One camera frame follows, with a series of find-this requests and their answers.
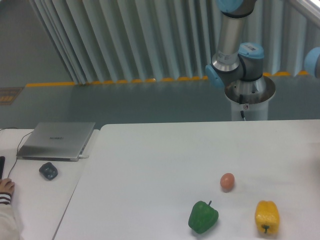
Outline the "white sleeved forearm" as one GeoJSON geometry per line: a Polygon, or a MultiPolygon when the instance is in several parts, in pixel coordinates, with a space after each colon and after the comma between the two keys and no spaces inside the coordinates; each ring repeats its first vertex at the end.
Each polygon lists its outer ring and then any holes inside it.
{"type": "Polygon", "coordinates": [[[7,192],[0,193],[0,239],[20,239],[20,232],[11,206],[11,194],[7,192]]]}

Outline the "person's hand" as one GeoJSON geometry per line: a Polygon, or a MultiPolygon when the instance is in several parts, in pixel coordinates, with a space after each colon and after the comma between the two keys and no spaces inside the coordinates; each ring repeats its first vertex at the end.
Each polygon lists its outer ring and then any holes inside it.
{"type": "Polygon", "coordinates": [[[12,196],[15,191],[15,182],[10,178],[0,180],[0,193],[12,196]]]}

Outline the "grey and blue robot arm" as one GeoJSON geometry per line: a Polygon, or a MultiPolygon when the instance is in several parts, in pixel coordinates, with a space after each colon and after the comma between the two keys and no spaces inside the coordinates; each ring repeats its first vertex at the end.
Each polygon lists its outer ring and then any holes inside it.
{"type": "Polygon", "coordinates": [[[265,72],[320,75],[317,0],[219,0],[222,24],[208,79],[225,88],[255,82],[265,72]]]}

